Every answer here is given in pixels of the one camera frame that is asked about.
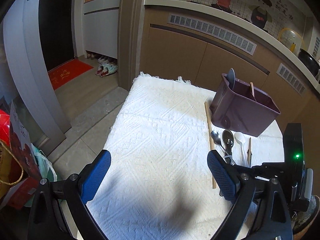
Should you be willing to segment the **black spatula wooden handle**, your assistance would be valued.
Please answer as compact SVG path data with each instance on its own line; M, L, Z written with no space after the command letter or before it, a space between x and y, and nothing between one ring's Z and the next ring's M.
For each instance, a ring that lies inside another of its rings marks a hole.
M247 161L248 161L248 166L249 166L249 167L251 167L251 163L252 163L252 151L251 151L251 147L252 147L252 138L249 138L248 151L247 151Z

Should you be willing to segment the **red door mat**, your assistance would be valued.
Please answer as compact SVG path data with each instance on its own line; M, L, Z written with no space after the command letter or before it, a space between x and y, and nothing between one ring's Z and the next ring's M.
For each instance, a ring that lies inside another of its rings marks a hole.
M93 69L89 64L83 63L78 59L68 61L48 72L53 90L57 90L74 78Z

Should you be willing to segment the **black plastic spoon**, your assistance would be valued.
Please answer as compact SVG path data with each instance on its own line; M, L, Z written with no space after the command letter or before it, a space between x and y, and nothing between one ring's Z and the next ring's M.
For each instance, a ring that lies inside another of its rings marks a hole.
M232 159L232 147L234 145L234 136L233 133L225 129L222 133L222 140L225 145L225 152L229 156L230 159Z

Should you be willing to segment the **metal spoon smiley handle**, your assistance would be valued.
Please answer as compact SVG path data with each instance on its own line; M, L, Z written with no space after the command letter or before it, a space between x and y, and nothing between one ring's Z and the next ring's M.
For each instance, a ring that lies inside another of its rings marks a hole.
M210 136L212 137L214 143L219 145L220 148L223 150L225 154L224 156L225 161L231 165L235 165L235 161L233 160L232 155L227 153L226 149L223 147L219 134L215 131L211 131Z

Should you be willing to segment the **teal plastic bag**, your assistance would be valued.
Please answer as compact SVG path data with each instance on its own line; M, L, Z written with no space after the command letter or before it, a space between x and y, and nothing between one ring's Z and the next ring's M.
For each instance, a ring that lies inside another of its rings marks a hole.
M31 146L42 178L47 178L50 182L58 181L58 175L54 170L52 163L41 150L36 148L33 144Z

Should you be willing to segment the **blue grey plastic spoon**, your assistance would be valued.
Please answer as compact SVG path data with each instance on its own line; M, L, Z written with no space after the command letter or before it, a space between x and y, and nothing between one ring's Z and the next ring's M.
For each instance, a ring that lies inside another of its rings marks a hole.
M233 90L235 85L235 71L233 68L229 70L229 72L226 75L226 80L229 82L228 87Z

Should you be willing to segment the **yellow rimmed glass lid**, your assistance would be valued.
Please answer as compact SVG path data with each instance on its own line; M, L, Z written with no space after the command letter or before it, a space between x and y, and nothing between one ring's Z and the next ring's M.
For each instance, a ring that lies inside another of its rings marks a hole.
M299 54L300 49L305 48L302 37L290 28L283 28L279 32L277 40L296 56Z

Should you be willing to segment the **white plastic ladle spoon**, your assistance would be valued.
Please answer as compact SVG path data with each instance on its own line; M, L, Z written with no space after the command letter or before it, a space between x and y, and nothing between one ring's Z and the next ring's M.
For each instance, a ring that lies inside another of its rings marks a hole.
M240 145L243 164L245 167L249 167L248 160L247 160L247 153L245 152L245 149L244 149L246 138L241 132L236 132L234 137L236 142Z

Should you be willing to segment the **pair of slippers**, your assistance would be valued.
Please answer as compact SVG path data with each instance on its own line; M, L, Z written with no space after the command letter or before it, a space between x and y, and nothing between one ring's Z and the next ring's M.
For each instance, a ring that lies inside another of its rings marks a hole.
M118 66L114 63L103 63L98 67L98 70L95 72L96 76L106 77L113 75L118 71Z

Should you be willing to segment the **red yellow gift bag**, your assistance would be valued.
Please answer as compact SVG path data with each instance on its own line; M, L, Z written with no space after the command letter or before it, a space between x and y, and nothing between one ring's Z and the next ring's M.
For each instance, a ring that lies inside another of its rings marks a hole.
M12 103L9 114L1 110L1 207L20 210L41 179L29 133Z

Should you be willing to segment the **brown wooden spoon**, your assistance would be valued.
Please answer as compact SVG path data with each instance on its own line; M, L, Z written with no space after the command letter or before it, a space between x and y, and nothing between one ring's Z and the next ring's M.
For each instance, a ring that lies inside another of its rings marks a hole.
M250 82L250 90L251 90L251 95L252 95L253 99L255 100L255 91L254 91L253 82Z

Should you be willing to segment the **wooden chopstick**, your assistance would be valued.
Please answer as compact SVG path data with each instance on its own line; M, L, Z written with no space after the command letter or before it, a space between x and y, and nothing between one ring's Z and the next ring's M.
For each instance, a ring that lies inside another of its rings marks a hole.
M209 145L210 145L210 150L214 150L214 141L211 137L211 132L212 132L212 123L211 123L211 115L210 115L210 110L209 110L209 105L208 102L204 102L204 108L206 111L206 118L207 118L207 126L208 126L208 132L209 132ZM215 181L214 176L212 175L212 188L216 189L217 188L217 183Z

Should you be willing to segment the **black cooking pot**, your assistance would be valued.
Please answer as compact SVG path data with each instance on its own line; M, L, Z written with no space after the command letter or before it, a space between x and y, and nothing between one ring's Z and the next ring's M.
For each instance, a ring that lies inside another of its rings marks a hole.
M304 49L299 50L298 58L306 66L310 73L316 77L319 71L319 64L317 61Z

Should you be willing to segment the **dark purple utensil caddy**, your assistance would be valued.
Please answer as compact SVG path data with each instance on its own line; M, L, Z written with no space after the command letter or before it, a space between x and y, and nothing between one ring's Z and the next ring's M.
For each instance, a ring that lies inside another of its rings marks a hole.
M273 99L264 91L240 79L229 88L227 74L221 82L210 105L214 126L258 137L280 115Z

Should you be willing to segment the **white textured table cloth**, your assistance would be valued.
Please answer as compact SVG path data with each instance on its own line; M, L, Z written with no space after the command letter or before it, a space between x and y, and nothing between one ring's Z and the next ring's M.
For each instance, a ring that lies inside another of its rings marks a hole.
M214 95L182 78L134 80L104 146L111 166L87 203L107 238L212 238L231 208L207 165Z

